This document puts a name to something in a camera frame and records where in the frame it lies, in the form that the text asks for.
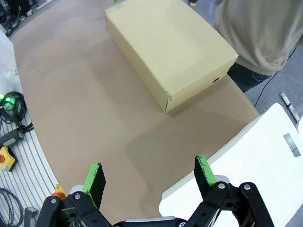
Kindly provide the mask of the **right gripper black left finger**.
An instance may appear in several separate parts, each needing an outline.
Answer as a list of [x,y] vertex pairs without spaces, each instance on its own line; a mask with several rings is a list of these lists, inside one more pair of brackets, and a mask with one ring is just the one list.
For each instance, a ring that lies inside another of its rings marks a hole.
[[110,227],[99,211],[106,179],[100,163],[91,165],[83,188],[69,195],[57,185],[39,213],[40,227]]

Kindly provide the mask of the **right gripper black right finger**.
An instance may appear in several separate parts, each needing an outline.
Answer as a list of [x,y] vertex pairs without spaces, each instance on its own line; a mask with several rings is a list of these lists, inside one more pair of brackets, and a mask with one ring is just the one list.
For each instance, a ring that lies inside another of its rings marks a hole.
[[235,187],[217,181],[205,156],[195,157],[194,176],[203,201],[186,222],[187,227],[212,227],[221,211],[232,212],[240,227],[274,226],[254,183]]

